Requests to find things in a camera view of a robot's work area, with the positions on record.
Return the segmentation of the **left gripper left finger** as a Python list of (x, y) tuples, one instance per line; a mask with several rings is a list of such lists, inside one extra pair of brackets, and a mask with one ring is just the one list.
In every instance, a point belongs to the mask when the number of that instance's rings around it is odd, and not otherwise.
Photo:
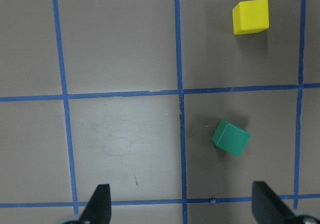
[(93, 192), (77, 223), (108, 224), (111, 220), (111, 191), (109, 184), (99, 184)]

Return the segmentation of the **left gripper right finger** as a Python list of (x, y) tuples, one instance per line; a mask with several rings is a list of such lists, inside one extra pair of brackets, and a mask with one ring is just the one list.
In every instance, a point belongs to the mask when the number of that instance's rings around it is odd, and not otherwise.
[(252, 184), (252, 214), (257, 223), (301, 223), (275, 192), (264, 181)]

